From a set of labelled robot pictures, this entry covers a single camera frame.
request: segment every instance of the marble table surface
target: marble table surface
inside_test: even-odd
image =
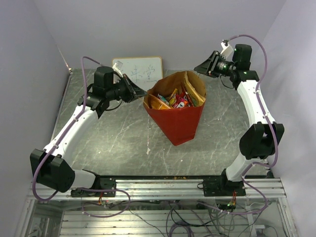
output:
[[[95,70],[86,70],[88,84]],[[164,76],[176,71],[165,71]],[[194,140],[173,146],[147,114],[141,100],[104,112],[74,150],[73,169],[103,175],[218,175],[239,153],[239,139],[248,128],[243,102],[219,79],[200,76],[207,99]],[[224,83],[231,85],[228,78]],[[54,135],[72,115],[83,95],[80,69],[73,70]],[[116,106],[111,102],[110,108]],[[262,167],[248,174],[265,175]]]

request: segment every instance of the metal frame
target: metal frame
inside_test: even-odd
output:
[[[130,180],[116,179],[117,189],[127,191],[132,200],[191,200],[191,199],[231,199],[231,196],[205,197],[203,190],[197,186],[202,179],[179,180]],[[285,198],[285,190],[280,179],[246,179],[251,185],[259,188],[267,198]],[[237,199],[262,198],[254,189],[245,185],[246,196],[238,196]],[[38,195],[42,198],[49,197],[53,189],[38,185]],[[32,190],[28,193],[29,199],[35,199]],[[99,197],[71,197],[71,191],[57,193],[52,200],[98,200]],[[106,200],[128,200],[123,193],[116,192],[115,197],[107,197]]]
[[[52,139],[54,137],[54,133],[56,130],[56,126],[58,123],[59,115],[61,113],[61,109],[64,104],[65,95],[67,93],[67,89],[70,84],[70,80],[72,78],[72,71],[70,70],[70,75],[68,82],[66,84],[64,96],[62,98],[58,116],[56,119],[54,132],[52,134]],[[222,196],[222,197],[205,197],[203,194],[203,190],[197,188],[197,185],[203,181],[202,176],[201,179],[175,179],[175,180],[165,180],[165,179],[137,179],[136,176],[129,177],[124,179],[124,177],[115,178],[117,183],[117,189],[127,191],[132,200],[212,200],[212,199],[231,199],[231,196]],[[264,193],[267,198],[277,198],[280,205],[279,211],[281,214],[282,222],[284,223],[284,228],[287,231],[287,235],[289,237],[298,237],[297,230],[294,224],[293,217],[291,215],[288,202],[286,199],[286,193],[283,188],[282,182],[279,178],[253,178],[246,179],[251,185],[260,188],[260,190]],[[47,198],[52,193],[53,190],[38,184],[38,194]],[[245,185],[246,196],[238,196],[237,199],[259,199],[262,196],[257,193],[252,188]],[[123,193],[117,192],[115,197],[105,197],[104,200],[128,200],[127,196]],[[67,191],[65,193],[58,193],[53,200],[56,201],[81,201],[81,200],[98,200],[98,197],[71,197],[71,191]],[[18,224],[16,230],[16,237],[25,237],[28,228],[30,226],[30,222],[32,220],[35,205],[38,201],[33,196],[32,189],[29,190],[27,195],[27,200],[25,206],[22,211],[22,215],[20,218],[20,222]]]

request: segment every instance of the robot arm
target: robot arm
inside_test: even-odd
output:
[[[114,83],[114,74],[120,78],[117,83]],[[37,183],[62,193],[70,188],[102,188],[97,174],[71,169],[69,164],[73,162],[73,150],[84,133],[107,110],[110,101],[122,100],[129,103],[147,94],[115,66],[97,68],[94,83],[87,90],[84,111],[81,97],[72,117],[59,134],[43,150],[35,149],[30,155],[33,175],[39,169]],[[48,151],[52,152],[43,166],[40,166]]]
[[[194,70],[213,78],[221,75],[230,77],[230,81],[233,83],[235,90],[237,90],[245,105],[250,128],[240,139],[239,155],[223,171],[227,181],[239,182],[242,180],[242,174],[251,163],[266,159],[275,152],[272,132],[268,126],[266,117],[268,117],[272,124],[277,137],[277,143],[280,142],[284,133],[284,126],[283,124],[276,123],[275,119],[271,116],[258,86],[258,75],[255,71],[249,70],[252,52],[251,46],[237,44],[235,49],[233,49],[227,41],[222,42],[221,45],[223,47],[221,53],[214,51],[206,61],[195,67]],[[234,52],[232,62],[226,61],[226,58],[232,52]],[[261,101],[266,113],[265,115],[258,100]]]

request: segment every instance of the cable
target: cable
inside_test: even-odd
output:
[[[120,101],[120,104],[112,109],[107,109],[107,110],[104,110],[104,111],[112,111],[112,110],[116,110],[121,104],[122,104],[123,100]]]
[[[182,225],[180,225],[180,224],[182,224],[182,222],[179,222],[179,224],[175,223],[175,224],[173,224],[173,225],[171,226],[170,231],[169,231],[169,235],[168,235],[169,237],[172,236],[172,233],[173,233],[174,230],[175,230],[176,228],[178,228],[178,227],[184,228],[184,229],[187,231],[188,237],[194,237],[194,233],[193,233],[193,231],[191,230],[191,228],[190,228],[189,226],[182,226]]]
[[[201,223],[205,226],[206,230],[212,235],[212,231],[207,227],[206,224],[204,224],[203,220],[199,217],[199,215],[198,215],[195,211],[193,211],[192,209],[190,209],[190,211],[193,212],[195,216],[197,216],[197,218],[198,218],[198,219],[201,221]]]
[[[264,203],[262,203],[262,202],[253,202],[252,204],[249,205],[249,207],[251,207],[253,204],[264,205]]]
[[[115,207],[115,206],[120,206],[120,205],[123,205],[123,204],[124,204],[124,202],[126,202],[126,201],[121,201],[121,202],[120,202],[120,203],[118,203],[118,204],[109,204],[109,209],[111,209],[111,208],[113,208],[113,207]]]
[[[233,216],[232,219],[231,219],[231,223],[229,224],[230,226],[232,225],[232,221],[233,221],[234,217],[235,216]]]
[[[86,188],[78,188],[79,190],[83,190],[83,191],[88,191],[88,192],[94,192],[94,193],[105,193],[105,192],[121,192],[127,195],[128,197],[128,203],[126,205],[126,207],[124,207],[124,209],[122,211],[119,211],[118,213],[112,214],[112,215],[108,215],[108,216],[99,216],[99,215],[93,215],[93,214],[89,214],[84,210],[84,204],[82,205],[81,209],[82,209],[82,213],[84,215],[87,216],[92,216],[92,217],[96,217],[96,218],[109,218],[109,217],[113,217],[113,216],[117,216],[120,215],[121,213],[125,212],[127,209],[129,209],[130,206],[130,195],[124,191],[124,190],[120,190],[120,189],[86,189]]]
[[[137,215],[137,214],[135,214],[135,213],[133,213],[131,210],[129,210],[130,211],[130,213],[132,213],[133,215],[135,215],[135,216],[137,216],[137,217],[139,217],[142,221],[144,221],[145,223],[147,223],[148,225],[150,225],[150,226],[152,226],[152,227],[154,227],[154,228],[156,228],[161,234],[162,234],[162,236],[164,237],[164,234],[163,234],[163,232],[157,227],[157,226],[154,226],[154,225],[152,225],[152,224],[150,224],[150,223],[148,223],[147,221],[145,221],[141,216],[139,216],[139,215]]]
[[[213,223],[215,229],[217,230],[217,232],[220,234],[220,235],[224,235],[224,236],[227,236],[226,234],[223,234],[220,232],[220,230],[218,229],[218,227],[216,226],[215,222],[213,221],[213,216],[212,216],[212,209],[208,209],[208,215],[209,215],[209,218],[211,219],[211,222]]]
[[[276,237],[278,237],[277,230],[273,226],[266,225],[266,227],[274,229],[274,231],[276,232]]]
[[[234,87],[229,87],[229,86],[227,86],[227,85],[225,85],[225,84],[223,83],[222,76],[223,76],[223,75],[220,75],[220,76],[219,76],[219,79],[221,80],[223,86],[226,87],[226,88],[228,88],[228,89],[234,89]]]
[[[203,190],[203,183],[197,184],[197,188]]]
[[[240,234],[239,234],[238,237],[240,237],[240,235],[241,235],[243,232],[245,232],[245,230],[247,230],[247,228],[249,228],[250,226],[253,227],[253,225],[254,225],[254,224],[256,223],[256,221],[259,219],[259,216],[260,216],[261,214],[262,214],[262,212],[259,213],[259,215],[257,216],[257,218],[254,220],[254,222],[253,222],[251,225],[248,225],[242,232],[240,232]]]
[[[98,61],[87,57],[87,56],[83,56],[81,58],[81,69],[82,69],[82,76],[83,76],[83,88],[84,88],[84,96],[83,96],[83,105],[82,105],[82,110],[79,112],[79,114],[70,122],[70,124],[66,127],[66,129],[64,130],[64,132],[60,135],[59,139],[56,141],[55,145],[46,153],[46,155],[44,156],[44,158],[41,160],[41,162],[39,163],[38,167],[36,168],[35,172],[34,172],[34,176],[33,176],[33,180],[32,180],[32,191],[33,191],[33,195],[34,197],[39,200],[39,201],[49,201],[51,200],[57,193],[58,191],[55,191],[50,197],[48,198],[41,198],[37,192],[36,192],[36,181],[40,172],[40,169],[42,168],[42,166],[44,165],[44,163],[46,162],[46,160],[49,158],[49,156],[54,152],[54,150],[56,148],[58,148],[58,145],[60,144],[60,142],[62,141],[62,139],[66,136],[66,134],[69,132],[69,130],[71,129],[71,127],[76,123],[76,121],[78,121],[78,119],[80,118],[80,116],[84,113],[85,110],[85,106],[87,103],[87,78],[85,76],[84,73],[84,64],[83,64],[83,60],[84,59],[89,59],[92,62],[95,62],[96,64],[99,64],[101,66],[103,66],[101,63],[99,63]]]
[[[184,223],[184,224],[182,224],[183,226],[191,226],[191,227],[211,226],[211,225],[207,225],[207,224],[209,224],[211,221],[208,221],[208,222],[205,222],[205,223],[202,222],[202,225],[190,224],[190,223],[188,223],[187,221],[185,221],[175,209],[173,209],[173,210],[171,211],[171,213],[170,213],[171,219],[172,219],[172,221],[173,221],[174,223],[177,223],[177,222],[176,222],[176,221],[173,219],[173,217],[172,217],[172,212],[173,212],[173,211],[179,216],[179,218],[181,219],[181,221]]]
[[[271,165],[269,165],[269,164],[263,164],[263,163],[254,161],[254,162],[252,162],[252,163],[245,169],[245,171],[241,174],[241,180],[242,180],[246,185],[248,185],[249,187],[251,187],[252,189],[254,189],[255,191],[257,191],[257,192],[263,197],[263,199],[264,199],[264,201],[265,201],[265,205],[264,205],[261,209],[259,209],[259,211],[248,213],[248,214],[255,214],[255,213],[260,213],[260,212],[264,211],[264,210],[268,207],[268,200],[267,200],[266,196],[265,196],[259,189],[257,189],[256,187],[252,186],[252,185],[249,184],[247,181],[245,181],[244,177],[245,177],[246,173],[251,169],[251,167],[252,167],[253,165],[258,164],[258,165],[261,165],[261,166],[264,166],[264,167],[267,167],[267,168],[272,168],[272,167],[274,167],[275,164],[277,163],[277,158],[278,158],[278,146],[277,146],[277,136],[276,136],[276,133],[275,133],[273,127],[272,127],[272,124],[271,124],[271,122],[270,122],[270,120],[269,120],[269,118],[268,118],[268,115],[267,115],[267,113],[266,113],[266,110],[265,110],[265,108],[264,108],[264,106],[263,106],[263,103],[262,103],[262,101],[261,101],[261,99],[260,99],[260,95],[259,95],[259,93],[258,93],[258,92],[259,92],[260,84],[261,84],[262,80],[264,79],[264,77],[265,77],[265,75],[266,75],[266,72],[267,72],[267,67],[268,67],[267,53],[266,53],[266,51],[265,51],[263,45],[262,45],[255,37],[253,37],[253,36],[251,36],[251,35],[247,35],[247,34],[236,35],[236,36],[230,37],[227,41],[231,41],[231,40],[236,39],[236,38],[239,38],[239,37],[248,37],[248,38],[251,38],[251,39],[253,39],[254,41],[256,41],[256,42],[259,44],[259,46],[260,46],[260,48],[262,49],[262,52],[263,52],[263,54],[264,54],[265,67],[264,67],[263,74],[262,74],[262,76],[260,77],[260,79],[259,79],[259,81],[258,81],[258,83],[257,83],[257,85],[256,85],[255,93],[256,93],[256,97],[257,97],[259,106],[260,106],[260,108],[261,108],[261,111],[262,111],[262,113],[263,113],[263,116],[265,117],[265,119],[266,119],[266,121],[267,121],[267,123],[268,123],[268,126],[269,126],[269,128],[270,128],[270,131],[271,131],[271,134],[272,134],[272,137],[273,137],[274,146],[275,146],[275,159],[274,159],[274,161],[273,161],[273,163],[272,163]],[[207,204],[203,204],[203,205],[206,205],[206,206],[208,206],[208,207],[210,207],[210,208],[212,208],[212,209],[215,209],[215,210],[224,212],[224,213],[226,213],[226,214],[231,214],[231,215],[245,215],[245,212],[230,212],[230,213],[228,213],[227,211],[220,210],[219,208],[214,207],[214,206],[211,206],[211,205],[207,205]]]

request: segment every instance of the paper bag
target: paper bag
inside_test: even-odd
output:
[[[184,83],[186,78],[196,92],[205,98],[206,91],[204,82],[195,73],[190,71],[177,72],[159,80],[155,86],[148,91],[148,94],[154,96],[159,94],[163,97],[167,97],[175,88],[178,89],[179,93],[182,93],[181,83]],[[194,139],[205,103],[202,103],[202,105],[198,107],[155,110],[151,108],[150,99],[151,96],[148,95],[144,98],[146,111],[174,146]]]

